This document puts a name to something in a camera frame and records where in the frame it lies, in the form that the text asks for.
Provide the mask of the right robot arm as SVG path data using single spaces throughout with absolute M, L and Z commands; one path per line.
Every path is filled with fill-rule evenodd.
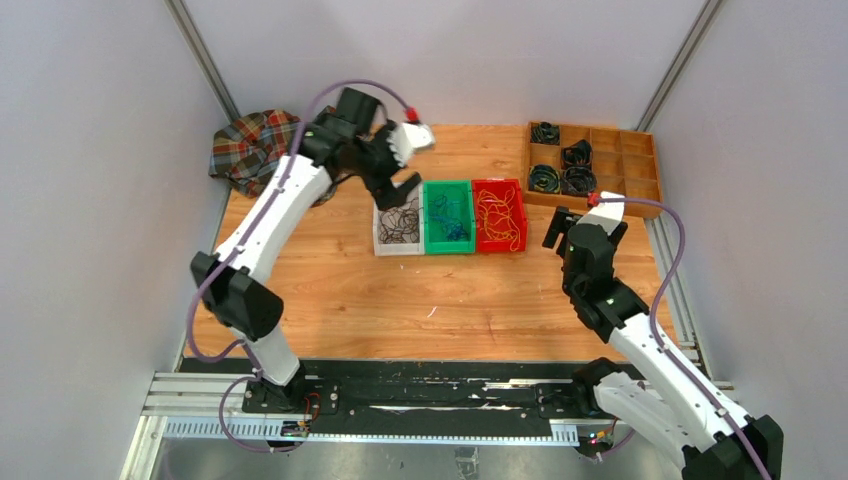
M 730 399 L 669 339 L 654 308 L 614 273 L 626 231 L 623 199 L 586 214 L 559 207 L 543 246 L 561 257 L 562 290 L 578 319 L 624 355 L 649 386 L 601 357 L 578 369 L 571 400 L 582 415 L 611 415 L 660 450 L 684 479 L 778 479 L 784 433 Z

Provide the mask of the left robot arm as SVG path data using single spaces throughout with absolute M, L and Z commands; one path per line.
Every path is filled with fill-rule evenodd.
M 397 184 L 394 175 L 435 144 L 432 129 L 408 104 L 405 120 L 375 128 L 382 103 L 360 91 L 362 84 L 330 87 L 340 92 L 336 105 L 298 125 L 236 230 L 213 253 L 198 252 L 190 262 L 197 284 L 190 309 L 204 306 L 234 335 L 231 346 L 243 348 L 253 365 L 247 393 L 283 413 L 302 409 L 309 396 L 305 369 L 280 325 L 284 302 L 266 285 L 279 253 L 307 211 L 351 177 L 362 180 L 380 210 L 404 205 L 421 177 L 414 173 Z

